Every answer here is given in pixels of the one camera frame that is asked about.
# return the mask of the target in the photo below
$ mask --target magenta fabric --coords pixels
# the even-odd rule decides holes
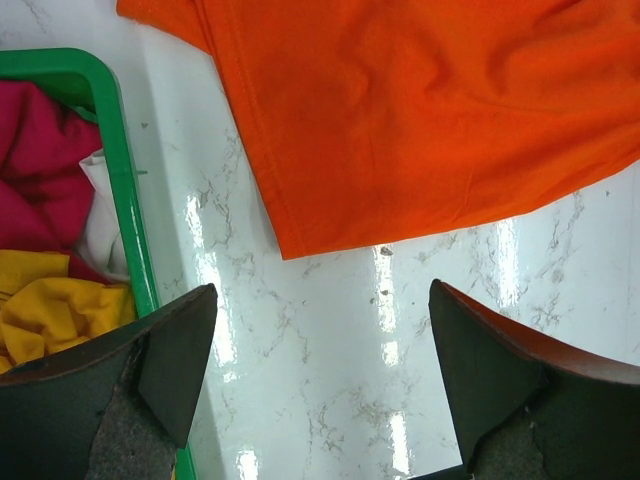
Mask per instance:
[[[0,248],[72,250],[93,187],[80,161],[102,148],[98,126],[29,82],[0,80]],[[69,276],[104,283],[71,255]]]

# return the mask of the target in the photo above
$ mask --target laundry basket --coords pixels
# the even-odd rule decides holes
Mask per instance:
[[[139,317],[159,306],[135,166],[122,116],[120,91],[109,68],[72,48],[0,52],[0,78],[35,83],[52,98],[97,118]],[[195,480],[189,449],[178,451],[177,480]]]

